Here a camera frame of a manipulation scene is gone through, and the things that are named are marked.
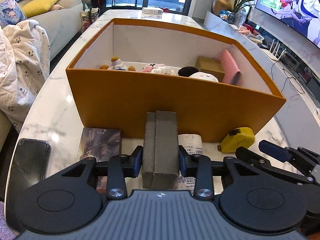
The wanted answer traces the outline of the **yellow tape measure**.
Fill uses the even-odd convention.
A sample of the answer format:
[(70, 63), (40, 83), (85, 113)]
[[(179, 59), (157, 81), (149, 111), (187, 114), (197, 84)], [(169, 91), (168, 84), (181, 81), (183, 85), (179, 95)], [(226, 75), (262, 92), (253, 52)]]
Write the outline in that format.
[(255, 142), (253, 130), (249, 127), (239, 127), (230, 131), (217, 146), (222, 153), (235, 153), (239, 147), (249, 148)]

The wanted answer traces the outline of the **illustrated card box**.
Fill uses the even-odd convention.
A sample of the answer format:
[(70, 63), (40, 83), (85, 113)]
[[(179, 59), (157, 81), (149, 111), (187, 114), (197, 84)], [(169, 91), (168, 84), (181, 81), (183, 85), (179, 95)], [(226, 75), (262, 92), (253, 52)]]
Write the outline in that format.
[(109, 161), (121, 153), (121, 131), (118, 129), (83, 128), (77, 161), (95, 157), (97, 162)]

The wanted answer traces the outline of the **black gift box gold text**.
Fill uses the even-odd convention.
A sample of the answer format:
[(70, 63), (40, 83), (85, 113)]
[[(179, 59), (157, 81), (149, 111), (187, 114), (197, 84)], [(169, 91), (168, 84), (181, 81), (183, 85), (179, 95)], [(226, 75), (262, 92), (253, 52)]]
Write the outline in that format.
[(149, 112), (143, 145), (143, 188), (170, 190), (179, 174), (176, 113)]

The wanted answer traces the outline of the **gold brown box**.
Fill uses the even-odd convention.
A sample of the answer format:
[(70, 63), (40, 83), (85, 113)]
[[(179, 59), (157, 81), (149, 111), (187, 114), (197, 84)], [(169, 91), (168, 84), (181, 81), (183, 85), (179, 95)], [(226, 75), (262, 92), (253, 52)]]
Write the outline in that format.
[(222, 82), (225, 76), (225, 71), (223, 70), (222, 64), (217, 59), (199, 56), (197, 58), (195, 67), (200, 72), (212, 74), (218, 79), (219, 82)]

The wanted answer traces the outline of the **panda popcorn plush toy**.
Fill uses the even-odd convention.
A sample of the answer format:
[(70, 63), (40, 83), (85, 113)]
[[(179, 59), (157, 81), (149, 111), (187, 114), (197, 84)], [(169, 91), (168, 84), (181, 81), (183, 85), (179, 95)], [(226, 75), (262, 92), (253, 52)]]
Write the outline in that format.
[(178, 76), (218, 82), (218, 79), (214, 75), (200, 72), (197, 68), (192, 67), (192, 66), (186, 66), (186, 67), (179, 69)]

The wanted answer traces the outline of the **sailor bear plush toy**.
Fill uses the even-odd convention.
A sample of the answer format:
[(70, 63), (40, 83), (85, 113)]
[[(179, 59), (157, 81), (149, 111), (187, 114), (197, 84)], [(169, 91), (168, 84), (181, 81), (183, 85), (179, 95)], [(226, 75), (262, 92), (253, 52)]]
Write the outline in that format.
[(126, 66), (119, 57), (112, 57), (111, 58), (111, 65), (101, 65), (100, 69), (102, 70), (128, 70), (128, 71), (132, 71), (135, 72), (136, 69), (133, 66)]

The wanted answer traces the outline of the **white cylindrical tube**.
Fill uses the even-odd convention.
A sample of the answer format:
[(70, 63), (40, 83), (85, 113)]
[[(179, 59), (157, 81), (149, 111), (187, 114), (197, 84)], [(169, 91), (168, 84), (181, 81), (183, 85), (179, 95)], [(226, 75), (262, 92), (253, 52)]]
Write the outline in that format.
[[(198, 134), (178, 135), (178, 144), (182, 145), (189, 155), (203, 154), (202, 138)], [(194, 177), (183, 177), (181, 174), (175, 182), (174, 189), (189, 190), (193, 193), (195, 187)]]

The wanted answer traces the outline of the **white wifi router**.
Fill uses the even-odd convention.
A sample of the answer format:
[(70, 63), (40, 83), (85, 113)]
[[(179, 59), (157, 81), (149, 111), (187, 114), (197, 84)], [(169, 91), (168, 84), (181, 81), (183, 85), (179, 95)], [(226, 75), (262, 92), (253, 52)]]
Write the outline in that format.
[(262, 44), (260, 46), (260, 49), (271, 60), (278, 62), (287, 53), (287, 49), (286, 48), (282, 48), (281, 45), (283, 45), (281, 42), (275, 41), (275, 39), (273, 39), (272, 42), (268, 44), (268, 46)]

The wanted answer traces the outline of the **orange cardboard storage box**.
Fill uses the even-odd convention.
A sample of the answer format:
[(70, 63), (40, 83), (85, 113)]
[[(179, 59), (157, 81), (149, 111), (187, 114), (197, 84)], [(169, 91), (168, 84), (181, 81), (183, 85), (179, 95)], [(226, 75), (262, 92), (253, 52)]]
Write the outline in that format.
[[(237, 85), (128, 70), (102, 70), (112, 56), (133, 63), (192, 66), (227, 50), (242, 71)], [(238, 127), (259, 132), (285, 104), (278, 87), (237, 40), (190, 26), (114, 18), (66, 68), (84, 126), (142, 138), (148, 112), (177, 114), (178, 131), (220, 142)]]

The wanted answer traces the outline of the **crochet bear with flowers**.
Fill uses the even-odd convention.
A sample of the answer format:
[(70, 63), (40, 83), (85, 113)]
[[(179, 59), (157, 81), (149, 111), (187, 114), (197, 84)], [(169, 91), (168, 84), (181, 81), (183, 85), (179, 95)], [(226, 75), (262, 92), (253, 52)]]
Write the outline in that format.
[(177, 76), (180, 68), (165, 64), (150, 63), (142, 68), (142, 72)]

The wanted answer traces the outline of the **potted green plant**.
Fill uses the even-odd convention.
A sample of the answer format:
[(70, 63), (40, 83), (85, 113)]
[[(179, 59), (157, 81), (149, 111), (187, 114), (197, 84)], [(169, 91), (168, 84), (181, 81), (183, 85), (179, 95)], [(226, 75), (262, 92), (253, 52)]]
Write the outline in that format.
[(237, 13), (245, 7), (255, 6), (255, 0), (234, 0), (233, 8), (227, 17), (226, 22), (228, 24), (234, 24), (236, 22)]

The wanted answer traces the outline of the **curved television screen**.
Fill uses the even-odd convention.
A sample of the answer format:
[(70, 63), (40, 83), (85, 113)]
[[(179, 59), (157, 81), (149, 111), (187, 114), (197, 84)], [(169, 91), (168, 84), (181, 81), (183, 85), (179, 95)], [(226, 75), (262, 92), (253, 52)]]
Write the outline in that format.
[(319, 47), (319, 0), (257, 0), (255, 7)]

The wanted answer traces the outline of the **small white box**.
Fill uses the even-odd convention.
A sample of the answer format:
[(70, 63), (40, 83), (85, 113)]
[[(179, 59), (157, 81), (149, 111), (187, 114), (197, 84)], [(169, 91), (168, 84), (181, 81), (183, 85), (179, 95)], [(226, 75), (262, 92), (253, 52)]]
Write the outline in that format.
[(142, 7), (142, 13), (146, 15), (162, 15), (163, 9), (159, 7)]

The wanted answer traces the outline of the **yellow pillow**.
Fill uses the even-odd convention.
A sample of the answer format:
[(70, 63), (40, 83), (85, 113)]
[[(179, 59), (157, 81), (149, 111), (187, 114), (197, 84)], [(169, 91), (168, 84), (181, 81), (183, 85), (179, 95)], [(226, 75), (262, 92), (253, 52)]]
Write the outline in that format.
[(59, 0), (32, 0), (22, 7), (26, 18), (48, 12)]

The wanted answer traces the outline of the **floral blue pillow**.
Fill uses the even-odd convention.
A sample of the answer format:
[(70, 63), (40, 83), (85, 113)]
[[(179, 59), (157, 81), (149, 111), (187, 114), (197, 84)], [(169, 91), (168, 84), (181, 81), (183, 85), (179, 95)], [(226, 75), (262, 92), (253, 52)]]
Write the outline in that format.
[(15, 0), (4, 0), (1, 3), (0, 13), (2, 29), (7, 25), (16, 25), (27, 19)]

